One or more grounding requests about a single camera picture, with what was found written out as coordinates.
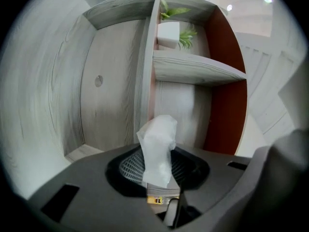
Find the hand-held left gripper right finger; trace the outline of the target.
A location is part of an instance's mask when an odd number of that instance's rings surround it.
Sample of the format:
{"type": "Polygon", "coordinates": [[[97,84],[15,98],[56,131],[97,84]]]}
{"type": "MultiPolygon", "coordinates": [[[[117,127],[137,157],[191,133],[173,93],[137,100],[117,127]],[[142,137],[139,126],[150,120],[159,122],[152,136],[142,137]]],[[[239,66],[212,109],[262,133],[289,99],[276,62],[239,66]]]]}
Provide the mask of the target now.
{"type": "Polygon", "coordinates": [[[172,150],[172,175],[180,187],[180,200],[171,227],[179,228],[217,204],[239,181],[250,161],[199,149],[172,150]]]}

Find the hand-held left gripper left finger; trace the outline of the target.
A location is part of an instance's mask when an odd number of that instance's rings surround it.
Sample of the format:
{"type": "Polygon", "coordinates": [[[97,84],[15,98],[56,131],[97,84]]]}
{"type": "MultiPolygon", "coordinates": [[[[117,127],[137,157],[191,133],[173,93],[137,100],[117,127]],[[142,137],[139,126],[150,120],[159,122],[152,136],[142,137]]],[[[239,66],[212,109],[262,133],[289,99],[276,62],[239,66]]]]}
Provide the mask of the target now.
{"type": "Polygon", "coordinates": [[[59,221],[60,226],[77,232],[167,232],[144,197],[126,197],[106,178],[108,163],[138,145],[124,146],[82,158],[55,175],[29,199],[38,212],[65,185],[79,190],[59,221]]]}

